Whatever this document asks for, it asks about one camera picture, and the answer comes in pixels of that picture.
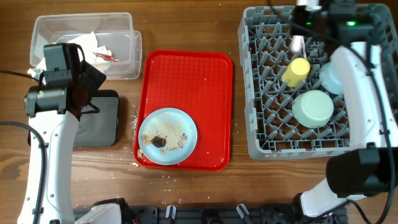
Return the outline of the white plastic spoon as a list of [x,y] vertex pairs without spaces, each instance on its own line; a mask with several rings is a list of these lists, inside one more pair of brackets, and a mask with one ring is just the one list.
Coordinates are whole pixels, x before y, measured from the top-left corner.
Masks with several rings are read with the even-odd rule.
[[304,38],[301,35],[294,35],[290,44],[290,49],[293,52],[300,52],[304,46]]

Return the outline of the white plastic fork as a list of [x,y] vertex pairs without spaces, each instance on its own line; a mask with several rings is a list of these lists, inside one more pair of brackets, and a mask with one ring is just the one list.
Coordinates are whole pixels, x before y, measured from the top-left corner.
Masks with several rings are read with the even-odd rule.
[[307,51],[306,51],[306,48],[305,48],[305,43],[302,44],[302,52],[303,52],[304,59],[308,60],[307,59]]

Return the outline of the red ketchup packet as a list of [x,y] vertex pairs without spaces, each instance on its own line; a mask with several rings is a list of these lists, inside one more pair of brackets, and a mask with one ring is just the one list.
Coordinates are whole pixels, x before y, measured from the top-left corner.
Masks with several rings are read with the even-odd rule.
[[101,53],[96,53],[96,52],[93,52],[93,54],[94,54],[96,57],[98,57],[98,58],[102,58],[102,59],[103,59],[104,61],[106,61],[106,62],[120,62],[119,59],[116,59],[116,58],[114,58],[114,57],[112,57],[112,56],[110,56],[110,55],[101,54]]

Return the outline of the light blue small saucer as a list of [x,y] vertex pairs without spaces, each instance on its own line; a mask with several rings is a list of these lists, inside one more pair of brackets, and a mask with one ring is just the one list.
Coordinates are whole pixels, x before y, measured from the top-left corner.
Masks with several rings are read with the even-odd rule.
[[320,69],[319,79],[323,87],[332,94],[342,95],[343,87],[339,76],[331,62],[328,62]]

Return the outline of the yellow plastic cup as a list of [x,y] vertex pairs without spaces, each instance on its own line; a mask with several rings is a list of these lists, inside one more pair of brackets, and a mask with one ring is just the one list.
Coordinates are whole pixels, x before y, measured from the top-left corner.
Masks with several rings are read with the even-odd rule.
[[310,63],[305,58],[296,58],[287,66],[282,75],[282,81],[287,82],[287,86],[295,88],[301,81],[307,78],[310,71]]

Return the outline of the mint green bowl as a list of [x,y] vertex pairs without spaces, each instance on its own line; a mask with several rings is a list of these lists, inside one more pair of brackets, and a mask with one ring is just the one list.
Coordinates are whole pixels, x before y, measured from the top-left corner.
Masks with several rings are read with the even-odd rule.
[[292,105],[294,118],[307,128],[320,128],[326,125],[333,110],[332,99],[320,90],[311,90],[299,95]]

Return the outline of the light blue dinner plate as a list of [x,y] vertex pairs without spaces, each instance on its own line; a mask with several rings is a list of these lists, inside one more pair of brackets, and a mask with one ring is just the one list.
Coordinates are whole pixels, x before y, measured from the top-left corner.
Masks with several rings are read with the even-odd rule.
[[[166,113],[166,112],[171,112],[171,113],[176,113],[181,116],[187,121],[187,123],[190,125],[192,134],[191,134],[191,140],[190,140],[190,145],[185,146],[183,149],[177,151],[177,152],[170,152],[166,154],[165,156],[161,156],[158,152],[150,151],[149,147],[146,147],[142,141],[141,141],[141,134],[143,133],[144,126],[149,122],[151,118],[153,118],[156,115]],[[176,109],[176,108],[162,108],[159,110],[154,111],[151,113],[148,117],[146,117],[143,122],[141,123],[141,126],[138,130],[138,145],[139,149],[142,151],[143,155],[148,158],[151,162],[162,165],[162,166],[171,166],[174,164],[179,164],[183,162],[185,159],[187,159],[195,150],[197,142],[198,142],[198,131],[196,124],[194,121],[191,119],[191,117],[186,114],[186,112]]]

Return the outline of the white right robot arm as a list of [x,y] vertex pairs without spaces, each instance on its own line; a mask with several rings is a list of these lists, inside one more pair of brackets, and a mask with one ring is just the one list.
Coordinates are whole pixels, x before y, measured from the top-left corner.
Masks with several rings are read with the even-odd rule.
[[379,25],[354,1],[299,1],[289,19],[293,36],[331,47],[330,65],[343,90],[349,151],[332,157],[326,177],[300,194],[305,218],[320,219],[349,203],[386,193],[385,218],[397,187],[397,80],[385,77]]

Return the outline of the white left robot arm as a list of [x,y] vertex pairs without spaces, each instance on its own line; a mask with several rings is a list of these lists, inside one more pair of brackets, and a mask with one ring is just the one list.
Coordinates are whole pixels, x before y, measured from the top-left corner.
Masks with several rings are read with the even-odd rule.
[[74,223],[71,199],[75,146],[106,147],[116,142],[119,96],[114,90],[94,93],[93,111],[80,121],[71,112],[38,112],[29,120],[31,154],[25,202],[18,223]]

